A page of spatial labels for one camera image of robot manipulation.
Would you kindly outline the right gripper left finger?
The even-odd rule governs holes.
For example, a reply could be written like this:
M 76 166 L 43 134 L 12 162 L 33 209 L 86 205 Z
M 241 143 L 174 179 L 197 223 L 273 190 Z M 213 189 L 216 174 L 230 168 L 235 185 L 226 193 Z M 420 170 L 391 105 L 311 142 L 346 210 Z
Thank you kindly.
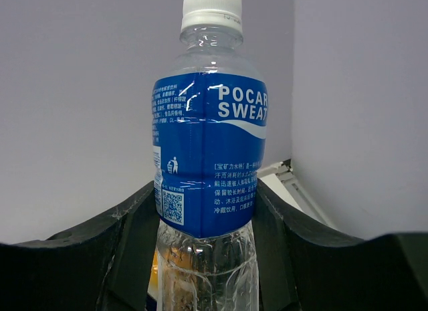
M 155 310 L 148 284 L 158 225 L 148 183 L 46 240 L 1 244 L 1 309 Z

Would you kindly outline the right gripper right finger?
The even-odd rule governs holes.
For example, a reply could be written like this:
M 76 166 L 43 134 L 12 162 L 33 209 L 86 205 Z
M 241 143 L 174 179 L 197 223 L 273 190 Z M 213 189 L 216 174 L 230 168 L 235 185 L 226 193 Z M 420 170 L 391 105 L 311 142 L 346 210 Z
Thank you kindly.
M 252 219 L 264 310 L 426 310 L 427 234 L 370 240 L 295 209 L 259 182 Z

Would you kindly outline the orange juice bottle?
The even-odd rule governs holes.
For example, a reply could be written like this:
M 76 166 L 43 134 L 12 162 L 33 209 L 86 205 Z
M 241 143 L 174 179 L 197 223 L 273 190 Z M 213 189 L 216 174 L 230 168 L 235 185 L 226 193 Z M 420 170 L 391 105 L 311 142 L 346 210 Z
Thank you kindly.
M 150 280 L 148 283 L 148 295 L 157 300 L 158 298 L 158 254 L 154 251 L 152 266 L 150 270 Z

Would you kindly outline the clear bottle blue label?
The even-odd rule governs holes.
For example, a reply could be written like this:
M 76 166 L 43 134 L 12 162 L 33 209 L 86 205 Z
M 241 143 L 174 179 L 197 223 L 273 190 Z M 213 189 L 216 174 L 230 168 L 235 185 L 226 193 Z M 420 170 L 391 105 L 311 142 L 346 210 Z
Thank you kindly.
M 183 0 L 185 53 L 152 91 L 159 310 L 257 310 L 251 218 L 268 119 L 237 54 L 242 0 Z

